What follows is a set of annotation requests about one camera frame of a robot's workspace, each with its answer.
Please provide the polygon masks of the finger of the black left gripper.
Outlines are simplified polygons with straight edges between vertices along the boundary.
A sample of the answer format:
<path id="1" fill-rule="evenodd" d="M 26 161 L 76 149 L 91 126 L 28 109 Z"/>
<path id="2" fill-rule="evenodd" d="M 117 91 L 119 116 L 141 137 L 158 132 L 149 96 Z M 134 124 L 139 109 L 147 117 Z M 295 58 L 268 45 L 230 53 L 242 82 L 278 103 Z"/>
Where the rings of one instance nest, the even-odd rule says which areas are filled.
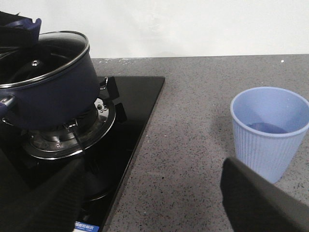
<path id="1" fill-rule="evenodd" d="M 52 55 L 40 35 L 42 20 L 0 13 L 0 69 L 51 70 Z"/>

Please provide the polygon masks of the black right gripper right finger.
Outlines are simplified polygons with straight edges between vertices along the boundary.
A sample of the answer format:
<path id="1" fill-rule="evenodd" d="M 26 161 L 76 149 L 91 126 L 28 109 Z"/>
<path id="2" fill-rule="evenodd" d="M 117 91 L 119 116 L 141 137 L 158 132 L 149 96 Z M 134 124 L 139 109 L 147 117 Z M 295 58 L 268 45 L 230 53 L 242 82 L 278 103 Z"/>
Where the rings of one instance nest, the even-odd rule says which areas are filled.
<path id="1" fill-rule="evenodd" d="M 236 158 L 223 163 L 223 207 L 235 232 L 307 232 L 309 207 Z"/>

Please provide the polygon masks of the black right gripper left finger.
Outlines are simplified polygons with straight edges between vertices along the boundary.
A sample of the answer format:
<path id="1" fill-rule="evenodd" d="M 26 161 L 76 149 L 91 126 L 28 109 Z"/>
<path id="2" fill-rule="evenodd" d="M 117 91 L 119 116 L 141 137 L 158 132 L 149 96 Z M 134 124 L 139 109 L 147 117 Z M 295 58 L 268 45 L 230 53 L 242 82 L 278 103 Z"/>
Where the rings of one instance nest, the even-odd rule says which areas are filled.
<path id="1" fill-rule="evenodd" d="M 0 179 L 2 232 L 72 232 L 84 198 L 84 161 L 74 159 L 27 189 L 13 167 Z"/>

